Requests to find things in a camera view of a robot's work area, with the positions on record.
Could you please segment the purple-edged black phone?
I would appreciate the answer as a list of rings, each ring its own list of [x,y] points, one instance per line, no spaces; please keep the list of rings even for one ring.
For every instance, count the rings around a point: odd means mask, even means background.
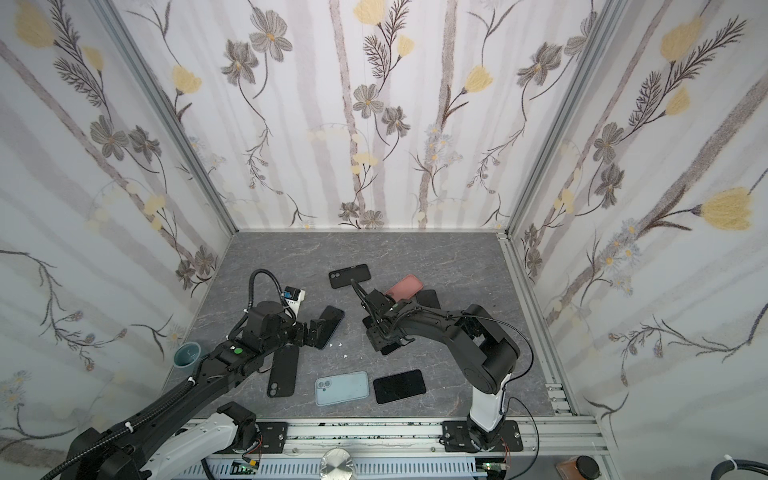
[[[375,319],[372,315],[367,315],[362,322],[366,339],[374,350],[382,355],[389,355],[407,344],[406,335],[394,327],[389,319]]]

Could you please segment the blue-edged phone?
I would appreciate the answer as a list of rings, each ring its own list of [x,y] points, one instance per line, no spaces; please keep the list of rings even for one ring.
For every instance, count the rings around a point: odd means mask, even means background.
[[[427,308],[440,309],[441,304],[438,295],[433,289],[423,289],[414,295],[417,304]]]
[[[345,317],[345,312],[343,310],[333,306],[327,306],[322,312],[322,314],[320,315],[320,317],[318,319],[315,319],[315,320],[326,321],[327,335],[329,337],[329,340],[326,346],[328,345],[331,337],[333,336],[334,332],[336,331],[337,327],[339,326],[341,321],[344,319],[344,317]]]

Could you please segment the pink phone case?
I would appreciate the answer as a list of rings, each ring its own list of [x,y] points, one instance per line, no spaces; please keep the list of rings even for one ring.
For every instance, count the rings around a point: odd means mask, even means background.
[[[424,288],[424,284],[415,275],[408,274],[386,291],[386,295],[395,302],[409,300]]]

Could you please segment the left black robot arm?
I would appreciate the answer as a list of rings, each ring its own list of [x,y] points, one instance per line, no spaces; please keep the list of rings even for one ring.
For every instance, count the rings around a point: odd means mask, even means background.
[[[253,271],[248,303],[226,339],[204,355],[187,379],[138,413],[99,432],[93,428],[71,443],[66,459],[46,479],[150,479],[150,458],[204,407],[258,372],[265,359],[287,347],[320,349],[332,334],[328,327],[344,313],[328,307],[307,323],[289,305],[277,277]]]

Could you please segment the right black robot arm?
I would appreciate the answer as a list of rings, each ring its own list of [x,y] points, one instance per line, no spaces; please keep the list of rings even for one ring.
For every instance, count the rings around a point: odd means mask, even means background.
[[[513,442],[504,404],[506,386],[518,378],[514,369],[521,350],[500,321],[477,304],[444,310],[433,289],[397,299],[379,290],[367,292],[356,281],[351,287],[367,312],[363,323],[375,351],[388,355],[416,338],[440,343],[473,387],[467,420],[443,424],[441,443],[446,451],[522,449]]]

